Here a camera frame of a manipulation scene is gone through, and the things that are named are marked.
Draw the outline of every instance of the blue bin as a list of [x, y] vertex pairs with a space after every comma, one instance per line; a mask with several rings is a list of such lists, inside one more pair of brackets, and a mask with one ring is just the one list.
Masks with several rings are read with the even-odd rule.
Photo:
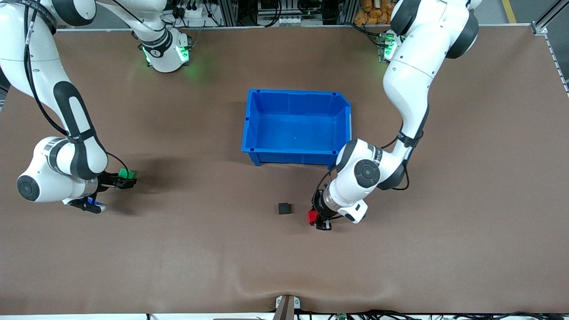
[[338, 92], [251, 89], [241, 150], [262, 163], [326, 165], [352, 139], [352, 107]]

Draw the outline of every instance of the black velcro strap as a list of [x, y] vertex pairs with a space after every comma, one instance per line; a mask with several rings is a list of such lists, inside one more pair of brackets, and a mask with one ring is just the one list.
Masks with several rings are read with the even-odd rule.
[[409, 138], [408, 136], [404, 135], [402, 132], [397, 134], [397, 139], [403, 142], [405, 147], [413, 147], [415, 148], [419, 143], [419, 140], [423, 137], [423, 134], [419, 136], [417, 139]]
[[50, 28], [51, 34], [55, 34], [55, 32], [57, 31], [57, 20], [55, 20], [55, 17], [51, 14], [51, 12], [49, 12], [49, 10], [47, 10], [46, 7], [41, 5], [39, 1], [35, 2], [30, 0], [1, 0], [0, 2], [16, 3], [17, 5], [23, 5], [32, 8], [39, 14], [42, 20], [45, 21], [47, 27]]
[[97, 133], [95, 132], [95, 129], [91, 128], [85, 132], [82, 132], [76, 136], [67, 136], [67, 141], [73, 143], [73, 144], [77, 144], [77, 143], [83, 143], [83, 141], [89, 139], [90, 137], [94, 137]]

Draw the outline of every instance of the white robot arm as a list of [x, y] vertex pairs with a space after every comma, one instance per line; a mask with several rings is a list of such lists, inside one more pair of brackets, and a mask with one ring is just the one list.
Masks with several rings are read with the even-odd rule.
[[[118, 6], [110, 9], [155, 53], [151, 59], [157, 71], [171, 72], [187, 62], [189, 57], [179, 55], [187, 36], [167, 29], [159, 19], [166, 0], [113, 1]], [[105, 172], [107, 152], [81, 94], [63, 69], [52, 37], [58, 24], [89, 24], [96, 10], [95, 0], [1, 0], [0, 67], [12, 86], [33, 96], [52, 126], [65, 136], [48, 137], [36, 145], [28, 169], [18, 178], [19, 193], [33, 202], [63, 201], [99, 213], [106, 207], [95, 201], [98, 192], [131, 188], [136, 179], [129, 173], [120, 178]], [[49, 118], [42, 103], [55, 112], [63, 128]]]
[[481, 0], [400, 0], [391, 27], [402, 36], [384, 76], [384, 90], [399, 110], [403, 126], [392, 152], [363, 140], [348, 142], [336, 161], [338, 176], [313, 198], [308, 222], [330, 229], [340, 214], [359, 223], [368, 209], [364, 198], [376, 187], [397, 187], [411, 153], [422, 138], [428, 116], [428, 90], [445, 58], [455, 59], [474, 44], [478, 21], [473, 10]]

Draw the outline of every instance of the small black block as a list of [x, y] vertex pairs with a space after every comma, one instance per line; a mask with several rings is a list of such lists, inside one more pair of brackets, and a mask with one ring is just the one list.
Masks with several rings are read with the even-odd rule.
[[279, 203], [279, 214], [288, 215], [291, 214], [290, 204], [288, 202]]

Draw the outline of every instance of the blue object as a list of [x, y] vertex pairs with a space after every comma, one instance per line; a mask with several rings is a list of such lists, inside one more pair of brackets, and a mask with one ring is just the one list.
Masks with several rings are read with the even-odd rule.
[[352, 107], [338, 92], [251, 89], [241, 151], [262, 163], [326, 165], [352, 139]]

